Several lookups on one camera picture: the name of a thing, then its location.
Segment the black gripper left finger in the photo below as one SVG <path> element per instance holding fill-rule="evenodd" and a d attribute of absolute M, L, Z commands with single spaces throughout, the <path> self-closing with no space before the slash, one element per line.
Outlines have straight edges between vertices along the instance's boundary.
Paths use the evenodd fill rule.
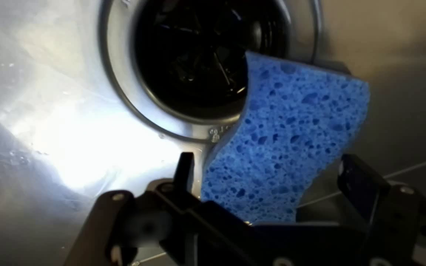
<path fill-rule="evenodd" d="M 157 178 L 134 196 L 97 196 L 63 266 L 133 266 L 139 248 L 158 243 L 180 266 L 253 263 L 247 226 L 214 202 L 191 193 L 194 153 L 179 156 L 171 178 Z"/>

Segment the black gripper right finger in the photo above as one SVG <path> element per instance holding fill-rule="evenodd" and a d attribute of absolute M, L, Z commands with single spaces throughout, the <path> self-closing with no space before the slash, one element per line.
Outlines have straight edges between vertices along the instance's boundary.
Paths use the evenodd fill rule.
<path fill-rule="evenodd" d="M 296 266 L 423 266 L 415 248 L 426 248 L 424 195 L 356 155 L 342 156 L 337 186 L 364 224 L 305 226 Z"/>

